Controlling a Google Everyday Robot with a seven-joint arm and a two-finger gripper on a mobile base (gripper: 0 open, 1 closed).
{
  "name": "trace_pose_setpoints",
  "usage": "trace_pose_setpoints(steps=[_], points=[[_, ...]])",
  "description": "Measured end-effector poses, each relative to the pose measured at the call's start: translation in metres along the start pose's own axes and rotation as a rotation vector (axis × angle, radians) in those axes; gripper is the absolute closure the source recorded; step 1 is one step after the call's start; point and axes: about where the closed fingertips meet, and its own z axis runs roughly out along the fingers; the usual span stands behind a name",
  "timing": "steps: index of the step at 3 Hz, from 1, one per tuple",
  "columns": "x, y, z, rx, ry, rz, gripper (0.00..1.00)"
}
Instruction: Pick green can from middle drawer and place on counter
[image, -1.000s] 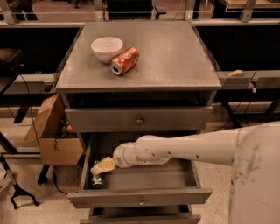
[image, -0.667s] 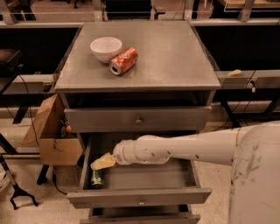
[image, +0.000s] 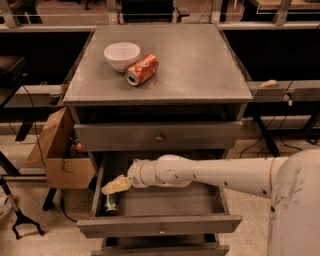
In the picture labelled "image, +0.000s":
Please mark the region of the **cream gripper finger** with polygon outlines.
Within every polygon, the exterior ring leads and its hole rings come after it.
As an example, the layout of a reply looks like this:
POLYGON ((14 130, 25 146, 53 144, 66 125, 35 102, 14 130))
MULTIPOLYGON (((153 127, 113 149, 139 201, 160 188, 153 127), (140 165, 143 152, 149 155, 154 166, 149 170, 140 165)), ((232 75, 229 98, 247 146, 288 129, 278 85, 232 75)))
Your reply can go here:
POLYGON ((114 180, 108 182, 105 186, 101 188, 101 192, 104 195, 111 195, 118 192, 123 192, 129 190, 131 183, 128 177, 124 175, 119 175, 114 180))

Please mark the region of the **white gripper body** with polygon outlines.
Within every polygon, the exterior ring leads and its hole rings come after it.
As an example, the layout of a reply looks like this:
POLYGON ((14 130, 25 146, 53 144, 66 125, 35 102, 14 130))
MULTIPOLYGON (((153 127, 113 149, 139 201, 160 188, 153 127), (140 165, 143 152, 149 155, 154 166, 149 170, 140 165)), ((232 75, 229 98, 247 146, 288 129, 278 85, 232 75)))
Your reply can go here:
POLYGON ((134 159, 127 177, 135 188, 146 188, 158 184, 155 175, 156 161, 134 159))

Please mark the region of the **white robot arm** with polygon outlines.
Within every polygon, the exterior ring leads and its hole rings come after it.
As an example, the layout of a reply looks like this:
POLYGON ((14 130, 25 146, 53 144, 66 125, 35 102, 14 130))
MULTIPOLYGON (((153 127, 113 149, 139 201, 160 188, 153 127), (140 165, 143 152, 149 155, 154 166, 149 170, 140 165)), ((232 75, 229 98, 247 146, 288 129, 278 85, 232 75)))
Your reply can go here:
POLYGON ((270 200, 267 256, 320 256, 320 150, 290 157, 190 160, 164 155, 135 159, 126 175, 101 188, 105 195, 130 187, 223 186, 270 200))

